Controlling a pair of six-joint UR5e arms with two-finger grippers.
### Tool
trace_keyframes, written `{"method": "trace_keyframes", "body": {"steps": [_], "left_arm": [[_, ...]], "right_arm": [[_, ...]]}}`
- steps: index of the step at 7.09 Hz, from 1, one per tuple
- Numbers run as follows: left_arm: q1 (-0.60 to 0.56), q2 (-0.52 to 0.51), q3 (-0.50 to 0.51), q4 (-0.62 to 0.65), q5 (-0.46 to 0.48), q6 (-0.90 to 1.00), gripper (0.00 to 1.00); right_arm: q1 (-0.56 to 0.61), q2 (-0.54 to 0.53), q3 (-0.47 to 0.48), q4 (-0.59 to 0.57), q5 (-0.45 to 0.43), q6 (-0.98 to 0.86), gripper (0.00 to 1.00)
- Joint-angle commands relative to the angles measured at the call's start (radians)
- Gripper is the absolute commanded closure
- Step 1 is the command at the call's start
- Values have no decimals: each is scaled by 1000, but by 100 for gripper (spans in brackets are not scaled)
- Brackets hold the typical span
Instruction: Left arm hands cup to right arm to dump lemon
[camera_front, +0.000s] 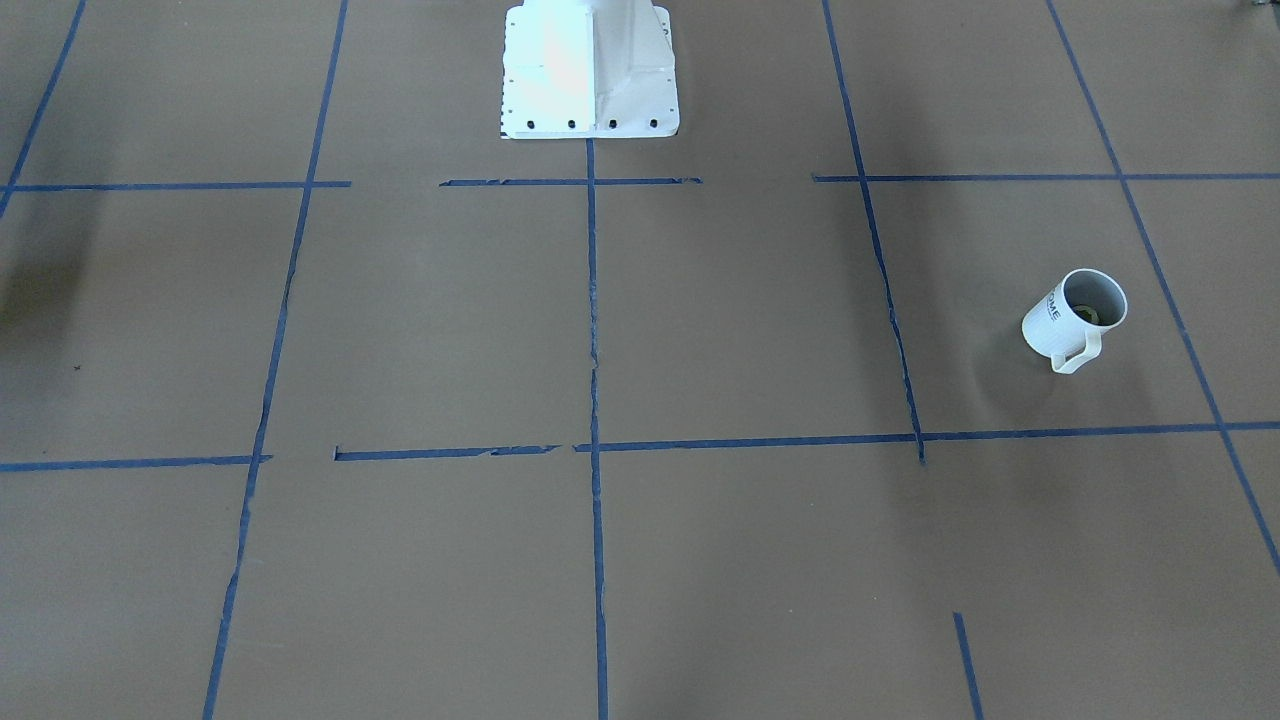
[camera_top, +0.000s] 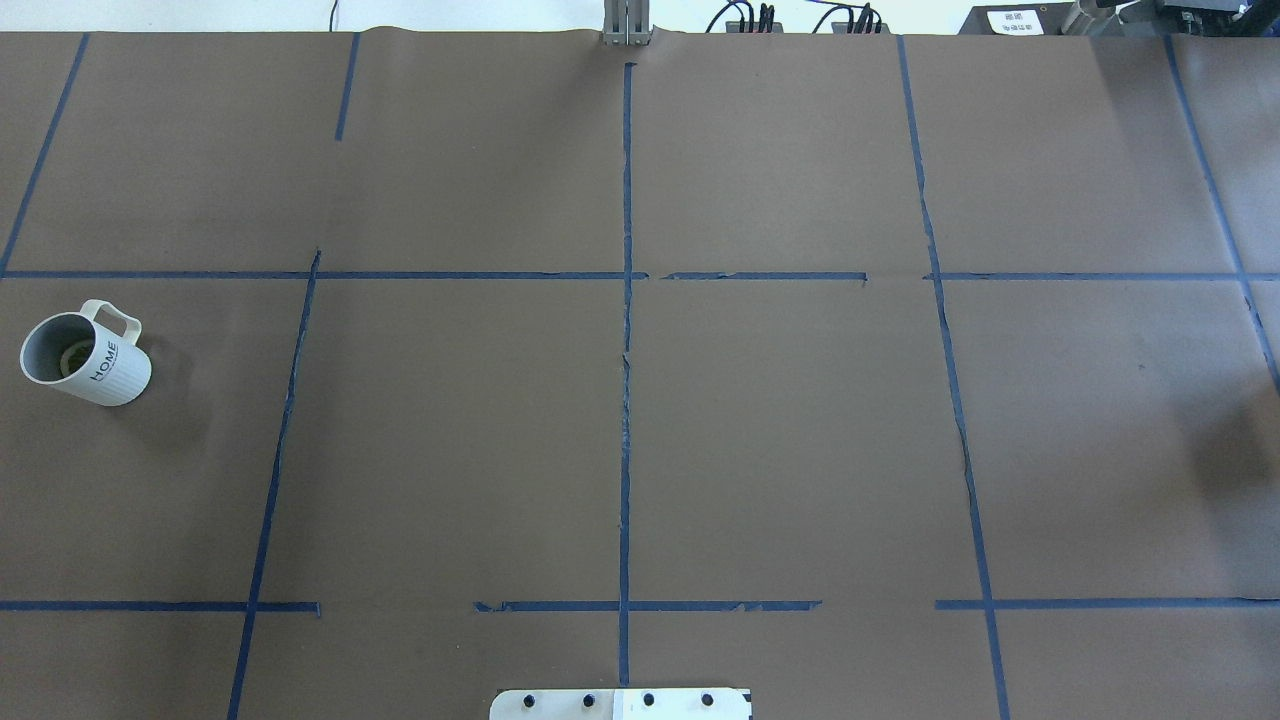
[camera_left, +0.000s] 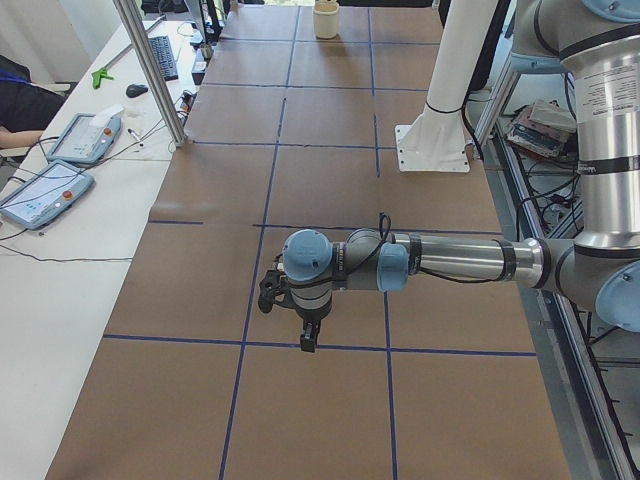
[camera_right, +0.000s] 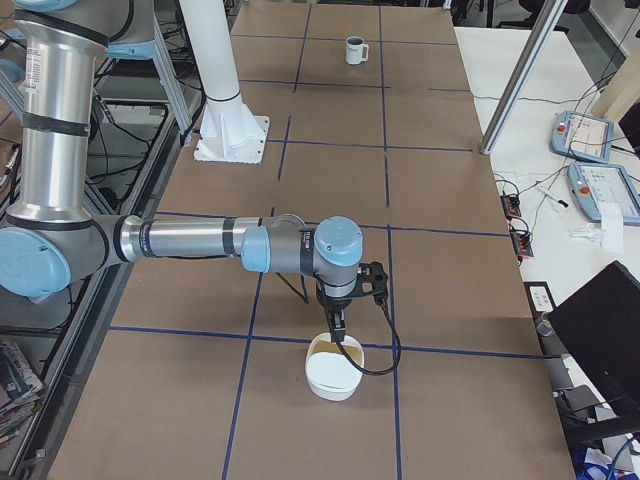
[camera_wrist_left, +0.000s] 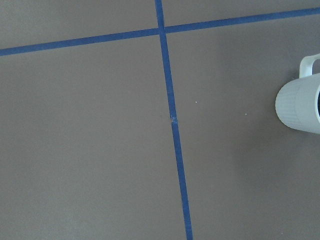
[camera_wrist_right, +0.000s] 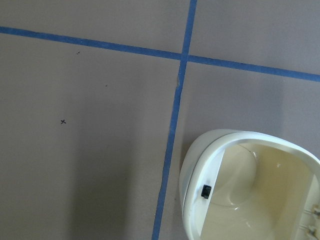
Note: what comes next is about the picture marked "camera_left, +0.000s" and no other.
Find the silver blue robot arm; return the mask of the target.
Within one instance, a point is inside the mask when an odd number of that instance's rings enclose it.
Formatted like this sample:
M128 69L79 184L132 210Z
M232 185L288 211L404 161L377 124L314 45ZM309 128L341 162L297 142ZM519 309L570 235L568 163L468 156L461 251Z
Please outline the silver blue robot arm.
M336 290L398 291L425 274L463 284L515 281L558 293L615 327L639 328L639 5L521 1L511 50L522 72L564 68L575 82L583 228L572 240L466 240L359 229L338 243L290 235L258 305L294 310L315 350Z

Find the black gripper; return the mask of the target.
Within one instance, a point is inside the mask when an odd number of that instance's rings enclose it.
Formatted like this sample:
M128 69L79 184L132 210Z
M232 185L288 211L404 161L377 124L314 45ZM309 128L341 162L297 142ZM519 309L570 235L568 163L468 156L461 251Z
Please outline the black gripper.
M297 306L295 311L302 320L302 333L299 339L300 349L306 353L315 353L321 323L329 315L330 305L325 304L317 309L304 309Z

